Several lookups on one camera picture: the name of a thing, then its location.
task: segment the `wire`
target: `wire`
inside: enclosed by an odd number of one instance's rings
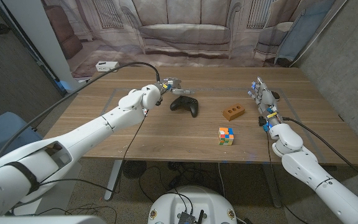
[[[93,186],[100,187],[100,188],[102,188],[102,189],[104,189],[104,190],[108,190],[108,191],[110,191],[110,192],[112,192],[112,193],[114,192],[114,191],[108,189],[107,187],[104,187],[104,186],[99,185],[99,184],[92,183],[92,182],[87,181],[87,180],[82,180],[82,179],[59,179],[59,180],[51,180],[51,181],[48,181],[48,182],[42,182],[42,183],[40,184],[40,186],[45,185],[45,184],[54,183],[54,182],[68,181],[68,180],[81,181],[81,182],[84,182],[84,183],[87,183],[87,184],[91,184],[91,185],[93,185]]]
[[[242,222],[242,223],[247,224],[245,221],[241,220],[239,217],[236,217],[236,219],[239,220],[239,221]]]
[[[87,206],[87,205],[93,206],[94,203],[88,203],[88,204],[82,205],[82,206],[80,206],[80,207],[78,207],[78,208],[72,208],[72,209],[67,210],[67,212],[72,211],[72,213],[73,213],[73,212],[76,211],[76,210],[87,210],[86,213],[85,213],[85,215],[87,215],[87,213],[89,212],[89,210],[94,210],[94,211],[96,211],[96,214],[98,214],[98,211],[96,210],[97,208],[110,208],[110,209],[113,210],[114,213],[116,214],[116,217],[115,217],[115,219],[114,219],[114,223],[117,222],[117,210],[115,210],[113,207],[104,205],[104,206],[97,206],[97,207],[82,208],[82,207]]]
[[[149,64],[149,63],[145,63],[145,62],[131,62],[131,63],[127,63],[125,65],[121,65],[118,66],[116,68],[113,68],[111,70],[108,70],[107,72],[104,72],[102,74],[100,74],[98,77],[96,77],[95,79],[90,80],[87,84],[79,87],[78,89],[76,89],[75,91],[69,93],[67,96],[65,96],[64,98],[60,99],[59,101],[57,101],[56,103],[54,103],[52,106],[50,106],[49,108],[47,108],[46,110],[44,110],[42,113],[40,113],[39,115],[37,115],[35,118],[33,118],[31,121],[29,121],[26,125],[24,125],[22,128],[20,128],[6,143],[5,145],[0,149],[0,157],[3,155],[3,153],[6,151],[6,149],[8,148],[8,146],[24,131],[26,130],[32,123],[34,123],[35,121],[37,121],[39,118],[41,118],[43,115],[51,112],[51,110],[53,110],[56,106],[58,106],[60,103],[62,103],[63,101],[67,100],[69,97],[73,96],[74,94],[78,93],[79,91],[81,91],[82,89],[84,89],[85,87],[89,86],[90,84],[94,83],[95,81],[99,80],[100,78],[104,77],[105,75],[119,70],[120,68],[124,68],[130,65],[146,65],[151,67],[152,69],[154,69],[155,71],[155,76],[157,81],[160,81],[160,74],[158,73],[157,69]]]
[[[220,162],[218,162],[218,171],[219,171],[219,176],[221,177],[221,182],[222,182],[223,197],[226,198],[226,193],[224,191],[224,184],[223,184],[223,179],[222,179],[222,174],[221,174],[221,163]]]
[[[143,188],[142,188],[142,185],[140,184],[140,178],[139,178],[139,187],[140,187],[140,190],[143,192],[143,194],[152,202],[152,203],[154,203],[154,201],[153,201],[153,199],[151,199],[147,194],[146,194],[146,192],[143,190]]]
[[[190,212],[190,215],[193,214],[193,203],[191,202],[191,200],[186,196],[186,195],[183,195],[183,194],[180,194],[180,193],[175,193],[175,192],[167,192],[165,194],[177,194],[179,196],[184,196],[185,198],[187,198],[187,200],[189,200],[190,202],[190,205],[191,205],[191,212]]]
[[[179,192],[178,192],[177,188],[176,188],[176,187],[174,187],[174,189],[175,189],[175,191],[177,192],[177,194],[179,195],[179,197],[180,197],[181,201],[185,204],[185,213],[187,213],[187,206],[186,206],[186,203],[185,203],[184,199],[183,199],[183,198],[181,197],[181,195],[179,194]]]
[[[287,208],[287,210],[295,217],[297,218],[299,221],[301,221],[302,223],[305,223],[305,224],[308,224],[307,222],[303,221],[301,218],[299,218],[297,215],[295,215],[291,210],[290,208],[287,207],[287,205],[284,204],[283,200],[282,200],[282,196],[281,196],[281,193],[277,187],[277,181],[276,181],[276,175],[274,173],[274,169],[273,169],[273,164],[272,164],[272,157],[270,156],[270,143],[269,143],[269,134],[268,132],[266,132],[266,136],[267,136],[267,152],[268,152],[268,159],[270,161],[270,168],[272,169],[272,173],[273,173],[273,181],[275,183],[275,188],[276,188],[276,191],[278,193],[278,198],[280,199],[280,202],[284,205],[285,208]]]
[[[131,142],[129,143],[129,145],[128,145],[128,147],[127,147],[127,150],[125,150],[124,156],[122,157],[122,163],[121,163],[121,166],[120,166],[121,172],[124,172],[123,169],[122,169],[122,167],[124,167],[125,157],[127,156],[127,152],[128,152],[128,150],[129,150],[129,147],[131,146],[132,142],[134,142],[135,137],[136,137],[137,133],[139,132],[140,128],[142,127],[142,124],[143,124],[144,120],[146,119],[146,116],[147,116],[147,113],[148,113],[148,112],[149,112],[149,111],[146,111],[146,114],[144,114],[144,118],[143,118],[141,124],[140,124],[139,127],[137,128],[134,137],[132,138]],[[118,194],[119,191],[121,190],[121,176],[122,176],[122,174],[119,176],[118,192],[114,192],[114,193],[116,193],[116,194]]]
[[[66,210],[64,210],[64,209],[61,209],[61,208],[51,208],[51,209],[48,209],[48,210],[46,210],[46,211],[44,211],[44,212],[41,212],[41,213],[38,213],[38,214],[35,214],[35,215],[41,215],[41,214],[43,214],[43,213],[45,213],[45,212],[49,212],[49,211],[54,210],[54,209],[61,210],[61,211],[65,212],[65,214],[66,214],[66,213],[69,213],[70,215],[72,215],[72,213],[70,213],[70,212],[68,212],[68,211],[66,211]]]
[[[143,188],[142,188],[142,184],[140,183],[140,180],[141,180],[141,178],[143,177],[143,175],[146,173],[146,171],[148,171],[149,169],[152,169],[152,168],[157,168],[158,169],[158,172],[159,172],[159,174],[160,174],[160,181],[161,181],[161,184],[162,184],[162,186],[164,187],[164,189],[165,190],[168,190],[166,187],[165,187],[165,185],[164,185],[164,183],[162,182],[162,178],[161,178],[161,170],[160,170],[160,168],[159,167],[157,167],[157,166],[152,166],[152,167],[149,167],[149,168],[147,168],[145,171],[144,171],[144,173],[141,175],[141,177],[139,177],[139,180],[138,180],[138,182],[139,182],[139,187],[140,187],[140,190],[143,192],[143,194],[152,202],[152,203],[154,203],[154,201],[146,194],[146,192],[143,190]]]
[[[357,173],[358,173],[358,169],[351,163],[349,162],[344,156],[342,156],[337,150],[335,150],[335,148],[333,148],[330,144],[328,144],[327,141],[325,141],[321,136],[319,136],[317,133],[315,133],[314,131],[312,131],[310,128],[306,127],[304,124],[302,124],[301,122],[294,120],[292,118],[286,118],[283,117],[284,121],[292,121],[296,124],[299,124],[302,128],[305,128],[306,130],[308,130],[311,134],[313,134],[314,136],[316,136],[318,139],[320,139],[325,145],[328,146],[328,148],[330,148],[330,150],[332,150],[337,156],[339,156],[343,161],[345,161],[345,163],[347,163],[347,165],[349,165],[352,169],[354,169]]]

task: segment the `wall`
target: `wall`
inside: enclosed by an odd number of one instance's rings
[[[295,66],[358,135],[358,1],[345,3]]]
[[[0,115],[11,111],[30,121],[61,98],[14,33],[0,35]]]
[[[81,85],[71,76],[70,68],[41,1],[17,0],[4,1],[4,3],[56,76],[59,77],[67,92],[80,87]]]

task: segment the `toy brick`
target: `toy brick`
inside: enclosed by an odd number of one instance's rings
[[[236,103],[226,109],[223,110],[223,116],[228,120],[231,121],[239,116],[243,115],[246,112],[243,106],[239,103]]]

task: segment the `game controller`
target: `game controller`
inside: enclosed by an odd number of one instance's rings
[[[178,108],[183,108],[191,111],[192,117],[197,117],[198,114],[198,101],[192,97],[188,96],[179,96],[171,103],[171,110],[177,110]]]

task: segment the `blue chair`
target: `blue chair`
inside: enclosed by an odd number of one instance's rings
[[[11,138],[16,131],[23,127],[26,122],[18,115],[6,112],[0,115],[0,148]],[[11,145],[6,149],[4,154],[11,152],[18,147],[24,146],[28,143],[41,140],[43,137],[28,127],[22,134],[17,137]]]

